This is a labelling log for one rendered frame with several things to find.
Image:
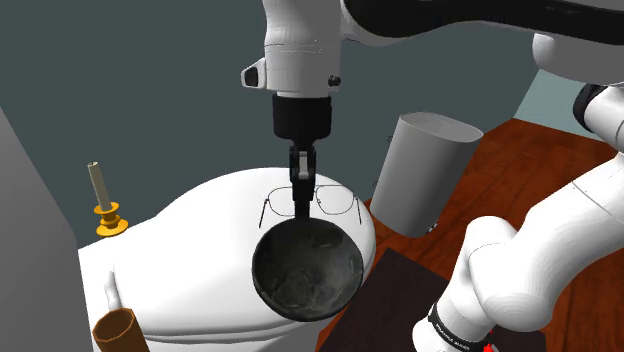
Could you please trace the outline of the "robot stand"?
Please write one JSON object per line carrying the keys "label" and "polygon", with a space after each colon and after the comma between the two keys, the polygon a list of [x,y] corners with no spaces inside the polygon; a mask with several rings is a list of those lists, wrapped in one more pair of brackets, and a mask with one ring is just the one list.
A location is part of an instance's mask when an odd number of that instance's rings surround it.
{"label": "robot stand", "polygon": [[387,249],[318,352],[416,352],[413,326],[448,281]]}

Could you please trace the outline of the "grey cylindrical bin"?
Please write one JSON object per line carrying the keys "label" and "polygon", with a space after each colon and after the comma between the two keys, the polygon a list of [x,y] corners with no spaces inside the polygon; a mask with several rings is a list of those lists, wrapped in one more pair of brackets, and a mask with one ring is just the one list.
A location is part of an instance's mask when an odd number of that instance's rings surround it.
{"label": "grey cylindrical bin", "polygon": [[483,132],[431,112],[399,117],[370,204],[394,232],[430,233],[476,151]]}

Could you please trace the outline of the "brown cup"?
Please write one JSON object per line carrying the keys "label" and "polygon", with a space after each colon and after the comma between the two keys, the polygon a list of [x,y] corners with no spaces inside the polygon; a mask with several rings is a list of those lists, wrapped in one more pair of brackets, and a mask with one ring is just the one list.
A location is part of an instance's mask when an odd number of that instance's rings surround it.
{"label": "brown cup", "polygon": [[92,329],[101,352],[150,352],[140,324],[129,308],[109,311]]}

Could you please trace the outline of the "white toilet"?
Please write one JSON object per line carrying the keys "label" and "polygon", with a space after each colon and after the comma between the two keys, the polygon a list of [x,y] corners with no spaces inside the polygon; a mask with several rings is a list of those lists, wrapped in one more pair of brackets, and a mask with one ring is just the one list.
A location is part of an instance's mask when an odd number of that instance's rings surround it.
{"label": "white toilet", "polygon": [[289,321],[265,305],[251,274],[285,168],[238,171],[186,192],[155,217],[79,251],[89,324],[109,311],[105,287],[130,308],[150,352],[315,352],[327,320]]}

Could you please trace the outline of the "grey candle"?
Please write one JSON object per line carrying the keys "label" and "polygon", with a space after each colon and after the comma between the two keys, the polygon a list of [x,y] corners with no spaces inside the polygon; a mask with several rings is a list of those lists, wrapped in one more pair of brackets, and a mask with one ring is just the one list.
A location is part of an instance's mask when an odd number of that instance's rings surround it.
{"label": "grey candle", "polygon": [[97,161],[90,162],[87,168],[100,209],[102,211],[111,210],[112,204],[99,163]]}

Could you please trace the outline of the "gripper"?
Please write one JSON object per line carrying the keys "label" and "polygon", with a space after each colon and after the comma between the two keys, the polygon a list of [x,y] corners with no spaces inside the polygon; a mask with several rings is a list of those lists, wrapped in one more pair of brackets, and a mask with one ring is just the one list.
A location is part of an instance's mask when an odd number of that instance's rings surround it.
{"label": "gripper", "polygon": [[331,97],[294,98],[272,95],[273,131],[293,141],[289,149],[289,176],[296,219],[310,217],[316,184],[315,141],[328,137],[332,124]]}

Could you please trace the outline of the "dark grey bowl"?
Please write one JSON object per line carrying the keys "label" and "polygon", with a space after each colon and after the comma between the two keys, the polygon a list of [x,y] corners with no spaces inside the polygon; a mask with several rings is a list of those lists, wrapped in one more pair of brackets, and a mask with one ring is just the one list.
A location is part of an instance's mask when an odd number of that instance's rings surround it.
{"label": "dark grey bowl", "polygon": [[289,219],[270,228],[252,256],[254,288],[280,316],[297,322],[330,318],[363,282],[364,262],[351,237],[332,222]]}

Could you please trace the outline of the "yellow candle holder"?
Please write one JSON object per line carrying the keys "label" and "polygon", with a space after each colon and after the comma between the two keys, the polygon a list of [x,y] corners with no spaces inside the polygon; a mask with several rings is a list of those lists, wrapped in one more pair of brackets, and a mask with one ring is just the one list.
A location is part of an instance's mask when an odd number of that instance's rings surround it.
{"label": "yellow candle holder", "polygon": [[94,208],[94,213],[101,216],[100,225],[96,228],[98,236],[103,238],[114,237],[127,230],[129,223],[117,214],[118,209],[119,204],[117,202],[112,202],[109,210],[103,210],[100,205]]}

